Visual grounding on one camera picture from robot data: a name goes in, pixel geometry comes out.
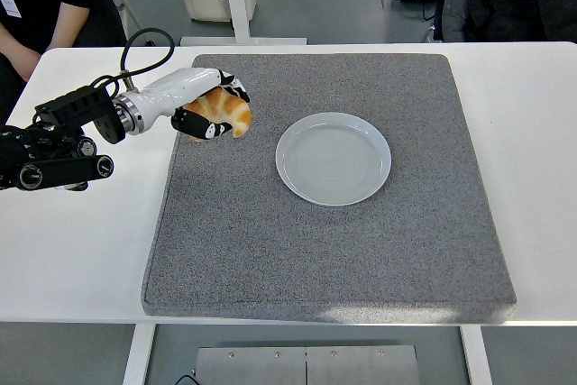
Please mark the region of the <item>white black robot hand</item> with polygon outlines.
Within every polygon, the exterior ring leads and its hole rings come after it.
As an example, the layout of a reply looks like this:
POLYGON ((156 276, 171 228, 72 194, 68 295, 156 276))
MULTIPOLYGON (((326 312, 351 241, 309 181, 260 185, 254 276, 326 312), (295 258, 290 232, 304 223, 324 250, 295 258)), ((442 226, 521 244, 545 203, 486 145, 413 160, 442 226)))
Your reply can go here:
POLYGON ((179 69, 130 97, 135 106, 132 135, 148 131, 167 116, 172 127, 200 142, 252 125, 250 98, 242 83, 220 69, 179 69))

